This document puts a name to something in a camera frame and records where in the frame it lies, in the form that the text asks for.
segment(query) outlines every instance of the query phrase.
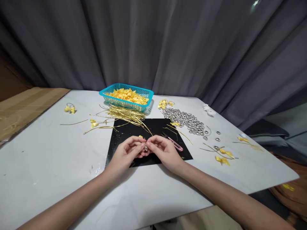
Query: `teal basket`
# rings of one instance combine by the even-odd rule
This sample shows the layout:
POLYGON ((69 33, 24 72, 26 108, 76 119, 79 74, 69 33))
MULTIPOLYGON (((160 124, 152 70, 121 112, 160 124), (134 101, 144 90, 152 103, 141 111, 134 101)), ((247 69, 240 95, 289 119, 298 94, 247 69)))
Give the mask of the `teal basket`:
POLYGON ((154 92, 148 89, 143 89, 143 88, 139 88, 139 87, 135 87, 135 86, 131 86, 131 85, 126 85, 126 84, 122 84, 122 83, 115 83, 113 85, 110 85, 109 87, 101 90, 99 92, 99 94, 101 96, 103 96, 103 98, 105 99, 105 101, 107 103, 110 103, 112 105, 117 105, 117 106, 121 106, 127 109, 135 109, 138 110, 140 112, 144 112, 146 107, 149 106, 151 99, 153 98, 153 94, 154 92), (113 90, 118 90, 118 89, 131 89, 132 91, 136 91, 137 94, 140 94, 141 96, 144 96, 146 98, 148 98, 148 102, 146 105, 140 105, 140 104, 136 104, 133 102, 128 102, 122 99, 118 99, 115 97, 111 97, 106 95, 106 93, 113 93, 113 90))

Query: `black mat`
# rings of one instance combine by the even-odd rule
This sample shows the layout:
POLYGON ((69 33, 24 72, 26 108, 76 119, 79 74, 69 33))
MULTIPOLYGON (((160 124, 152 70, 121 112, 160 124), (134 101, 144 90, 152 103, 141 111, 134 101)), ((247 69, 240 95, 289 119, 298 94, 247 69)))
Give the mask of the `black mat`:
MULTIPOLYGON (((179 132, 177 130, 174 130, 172 128, 172 131, 177 133, 174 134, 173 132, 169 131, 168 129, 164 129, 164 127, 168 127, 167 124, 169 125, 170 120, 169 119, 145 119, 144 124, 150 129, 153 135, 155 134, 161 134, 164 132, 166 135, 168 135, 171 139, 173 139, 177 144, 179 144, 182 148, 183 151, 179 152, 179 155, 183 157, 184 160, 192 160, 192 156, 190 152, 188 151, 187 147, 185 146, 181 136, 179 135, 179 132)), ((119 126, 126 124, 126 121, 123 120, 116 120, 114 122, 114 126, 119 126)), ((148 140, 149 137, 151 137, 151 134, 146 132, 142 127, 140 126, 135 126, 133 124, 127 124, 121 127, 116 128, 118 130, 115 131, 113 130, 112 136, 111 136, 111 141, 110 141, 110 146, 109 146, 109 151, 108 151, 108 156, 106 158, 106 166, 109 164, 111 161, 114 152, 117 149, 117 146, 122 143, 124 140, 131 136, 143 136, 146 140, 148 140)), ((138 167, 138 166, 144 166, 144 165, 154 165, 154 164, 161 164, 161 161, 159 158, 154 154, 151 153, 147 157, 143 158, 136 158, 130 167, 138 167)))

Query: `gray curtain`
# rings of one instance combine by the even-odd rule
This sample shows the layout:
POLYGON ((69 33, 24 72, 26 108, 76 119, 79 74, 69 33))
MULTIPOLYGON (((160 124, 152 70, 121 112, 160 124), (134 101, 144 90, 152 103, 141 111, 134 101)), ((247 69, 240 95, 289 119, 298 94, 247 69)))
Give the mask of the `gray curtain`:
POLYGON ((307 85, 304 0, 0 0, 34 85, 195 96, 242 130, 307 85))

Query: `pink scissors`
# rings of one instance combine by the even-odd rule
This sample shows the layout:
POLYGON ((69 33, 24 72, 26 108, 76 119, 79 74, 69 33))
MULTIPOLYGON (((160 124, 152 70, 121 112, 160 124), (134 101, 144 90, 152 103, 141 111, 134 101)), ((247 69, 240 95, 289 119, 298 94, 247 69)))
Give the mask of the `pink scissors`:
POLYGON ((176 149, 178 149, 179 152, 182 152, 183 151, 183 148, 178 145, 176 142, 174 142, 169 136, 167 136, 164 132, 162 132, 161 134, 162 137, 166 138, 166 139, 170 139, 173 143, 173 145, 175 146, 176 149))

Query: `table surface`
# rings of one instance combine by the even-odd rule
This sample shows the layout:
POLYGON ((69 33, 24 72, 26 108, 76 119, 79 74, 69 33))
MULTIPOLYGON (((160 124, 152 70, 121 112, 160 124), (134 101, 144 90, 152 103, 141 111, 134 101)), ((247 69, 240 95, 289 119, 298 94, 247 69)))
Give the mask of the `table surface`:
MULTIPOLYGON (((165 98, 176 103, 173 108, 195 115, 212 129, 206 144, 225 146, 239 158, 231 160, 231 166, 221 166, 215 160, 217 154, 199 149, 208 149, 202 136, 190 134, 185 126, 178 129, 193 143, 181 135, 193 156, 188 163, 246 194, 298 178, 263 148, 262 152, 233 143, 242 132, 219 114, 208 116, 198 98, 154 95, 148 118, 163 118, 157 105, 165 98)), ((112 130, 96 129, 83 135, 90 129, 89 121, 60 126, 98 120, 89 114, 102 111, 99 104, 105 105, 98 92, 73 90, 0 149, 0 223, 4 229, 16 229, 104 170, 112 130), (75 105, 76 114, 63 111, 68 102, 75 105)), ((141 166, 130 168, 73 228, 138 229, 209 206, 210 201, 163 165, 141 166)))

